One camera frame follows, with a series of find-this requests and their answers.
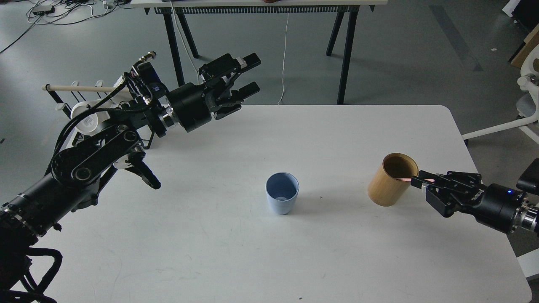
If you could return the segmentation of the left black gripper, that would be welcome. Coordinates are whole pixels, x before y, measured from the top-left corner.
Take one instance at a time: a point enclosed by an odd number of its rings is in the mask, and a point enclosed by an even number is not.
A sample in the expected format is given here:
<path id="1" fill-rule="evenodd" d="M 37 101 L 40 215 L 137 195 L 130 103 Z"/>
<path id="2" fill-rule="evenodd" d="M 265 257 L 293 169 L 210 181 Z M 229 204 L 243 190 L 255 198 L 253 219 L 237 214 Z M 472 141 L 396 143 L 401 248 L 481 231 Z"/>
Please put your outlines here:
<path id="1" fill-rule="evenodd" d="M 168 103 L 178 123 L 189 133 L 210 122 L 212 115 L 205 103 L 206 87 L 215 88 L 221 81 L 227 84 L 233 77 L 260 64 L 261 59 L 256 53 L 237 58 L 227 53 L 203 64 L 198 70 L 198 75 L 206 86 L 187 83 L 167 93 Z M 258 92 L 260 87 L 256 82 L 251 82 L 239 90 L 226 90 L 225 96 L 217 97 L 214 102 L 216 104 L 213 109 L 214 119 L 220 120 L 239 111 L 244 101 Z"/>

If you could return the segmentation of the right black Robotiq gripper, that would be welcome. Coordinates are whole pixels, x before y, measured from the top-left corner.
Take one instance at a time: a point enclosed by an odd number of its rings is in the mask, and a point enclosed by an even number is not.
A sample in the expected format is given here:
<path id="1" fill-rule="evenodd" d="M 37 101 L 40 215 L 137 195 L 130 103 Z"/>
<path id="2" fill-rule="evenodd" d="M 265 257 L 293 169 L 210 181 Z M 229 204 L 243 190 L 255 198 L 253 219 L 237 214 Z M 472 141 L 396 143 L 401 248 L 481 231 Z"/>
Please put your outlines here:
<path id="1" fill-rule="evenodd" d="M 478 173 L 432 174 L 421 170 L 411 178 L 411 185 L 420 189 L 426 202 L 444 218 L 461 212 L 497 231 L 513 232 L 527 193 L 494 183 L 487 186 L 482 178 Z"/>

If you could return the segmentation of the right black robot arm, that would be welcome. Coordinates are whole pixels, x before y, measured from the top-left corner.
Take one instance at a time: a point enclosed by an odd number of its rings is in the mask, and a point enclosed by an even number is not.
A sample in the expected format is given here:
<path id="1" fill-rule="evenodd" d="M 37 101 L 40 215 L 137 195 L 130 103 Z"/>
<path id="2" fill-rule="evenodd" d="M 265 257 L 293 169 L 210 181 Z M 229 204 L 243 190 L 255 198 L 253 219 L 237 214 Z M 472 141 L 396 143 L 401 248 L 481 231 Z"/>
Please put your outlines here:
<path id="1" fill-rule="evenodd" d="M 538 205 L 529 201 L 532 194 L 538 195 L 538 159 L 520 176 L 516 189 L 495 183 L 488 186 L 482 178 L 478 173 L 431 174 L 421 170 L 410 181 L 445 218 L 460 212 L 504 234 L 518 228 L 538 234 Z"/>

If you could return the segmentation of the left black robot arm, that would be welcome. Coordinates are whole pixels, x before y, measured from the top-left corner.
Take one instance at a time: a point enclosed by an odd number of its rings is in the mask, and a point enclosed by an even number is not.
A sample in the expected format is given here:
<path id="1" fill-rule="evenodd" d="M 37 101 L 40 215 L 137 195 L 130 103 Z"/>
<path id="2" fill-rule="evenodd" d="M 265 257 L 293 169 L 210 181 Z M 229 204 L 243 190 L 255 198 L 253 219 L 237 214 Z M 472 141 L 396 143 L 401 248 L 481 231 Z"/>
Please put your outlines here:
<path id="1" fill-rule="evenodd" d="M 43 178 L 12 201 L 1 205 L 2 303 L 52 303 L 44 292 L 59 271 L 62 254 L 36 248 L 48 230 L 61 230 L 69 212 L 97 205 L 104 186 L 118 169 L 140 176 L 150 188 L 160 181 L 143 162 L 143 140 L 137 132 L 148 126 L 157 136 L 179 125 L 191 132 L 212 119 L 239 111 L 246 98 L 259 92 L 255 82 L 233 90 L 237 78 L 260 65 L 257 54 L 231 54 L 200 67 L 202 84 L 168 90 L 150 60 L 140 58 L 109 94 L 87 105 L 80 102 L 56 141 Z"/>

